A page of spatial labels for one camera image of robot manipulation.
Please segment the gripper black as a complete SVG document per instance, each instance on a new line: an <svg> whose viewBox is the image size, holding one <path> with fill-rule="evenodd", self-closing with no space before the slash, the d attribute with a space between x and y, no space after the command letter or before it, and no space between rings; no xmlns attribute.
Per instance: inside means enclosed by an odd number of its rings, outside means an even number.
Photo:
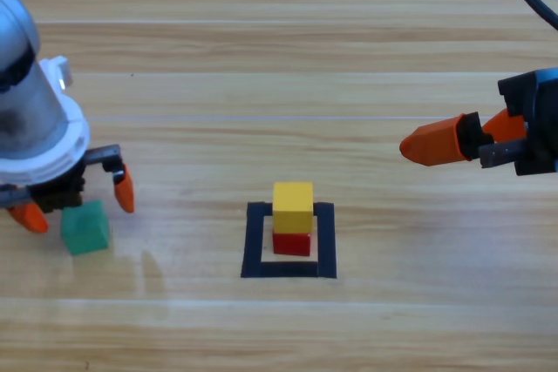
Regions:
<svg viewBox="0 0 558 372"><path fill-rule="evenodd" d="M498 88L507 109L483 126L477 112L422 125L401 141L402 156L423 166L478 158L483 168L513 163L518 176L556 172L557 70L505 78Z"/></svg>
<svg viewBox="0 0 558 372"><path fill-rule="evenodd" d="M95 164L101 164L103 170L112 175L116 200L126 213L133 213L133 180L122 160L119 145L87 150L76 165L49 181L21 188L10 184L1 185L1 208L8 208L12 219L27 231L46 233L48 223L43 213L81 206L85 169Z"/></svg>

